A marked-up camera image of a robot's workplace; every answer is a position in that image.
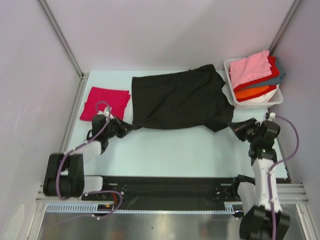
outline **magenta cloth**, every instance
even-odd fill
[[[268,60],[269,51],[263,50],[247,58],[230,63],[230,79],[232,88],[241,84],[261,79],[272,74]]]
[[[104,89],[93,86],[84,104],[84,110],[80,116],[80,120],[92,121],[92,118],[97,115],[96,104],[100,101],[107,102],[111,107],[111,114],[123,120],[130,96],[129,91]],[[97,109],[104,111],[106,107],[106,104],[100,103]]]

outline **laundry basket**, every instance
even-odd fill
[[[232,88],[231,80],[230,80],[230,75],[229,75],[229,70],[230,70],[230,63],[233,61],[241,60],[242,58],[231,58],[231,59],[226,59],[223,62],[226,77],[228,79],[228,85],[229,89],[232,94],[232,99],[233,99],[233,105],[236,109],[265,109],[269,108],[273,105],[276,104],[281,104],[284,101],[284,97],[282,96],[282,93],[280,91],[280,88],[278,87],[277,91],[273,95],[273,97],[268,101],[268,102],[261,102],[261,103],[246,103],[246,102],[239,102],[236,99],[235,92]]]

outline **white table surface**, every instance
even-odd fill
[[[129,90],[132,77],[169,74],[179,71],[91,71],[87,80],[69,149],[81,144],[91,129],[91,122],[79,119],[92,87]],[[218,73],[225,78],[224,71]],[[267,109],[234,110],[233,122],[250,118],[264,119]],[[124,121],[132,123],[133,106],[130,99]],[[281,159],[279,145],[274,145]],[[249,143],[241,142],[229,128],[213,132],[205,126],[176,130],[141,128],[123,139],[109,140],[106,151],[84,165],[86,175],[139,177],[235,177],[238,174],[254,177]],[[276,168],[277,178],[287,178],[283,164]]]

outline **white wall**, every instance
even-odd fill
[[[35,0],[0,1],[0,232],[25,205],[26,229],[79,79]]]
[[[279,115],[296,125],[300,149],[288,162],[295,182],[302,182],[313,214],[320,224],[320,1],[305,0],[281,40],[275,55],[287,72],[281,86],[284,102],[274,107]],[[296,145],[293,130],[282,124],[281,141],[285,154]]]
[[[85,72],[185,70],[268,49],[293,0],[47,0]]]

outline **red towel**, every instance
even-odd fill
[[[96,104],[100,101],[107,102],[111,107],[111,114],[123,120],[130,96],[129,91],[104,89],[93,86],[84,104],[84,110],[80,116],[80,120],[92,121],[92,118],[97,115]],[[104,111],[106,107],[106,104],[100,103],[97,109]]]
[[[234,92],[237,92],[243,88],[246,88],[246,87],[249,87],[251,85],[254,85],[254,84],[257,84],[257,83],[261,83],[261,82],[264,82],[264,81],[267,81],[269,79],[273,79],[275,77],[278,77],[280,72],[279,70],[277,69],[277,66],[276,66],[276,57],[275,56],[268,56],[268,60],[269,60],[269,63],[271,64],[271,75],[269,76],[265,76],[265,77],[262,77],[262,78],[259,78],[259,79],[256,79],[256,80],[253,80],[253,81],[249,81],[249,82],[246,82],[246,83],[243,83],[239,86],[237,86],[235,89],[233,89]]]
[[[235,92],[235,97],[238,102],[247,101],[250,99],[258,98],[264,94],[275,90],[277,85],[270,85],[270,86],[259,86],[254,88],[242,89]]]

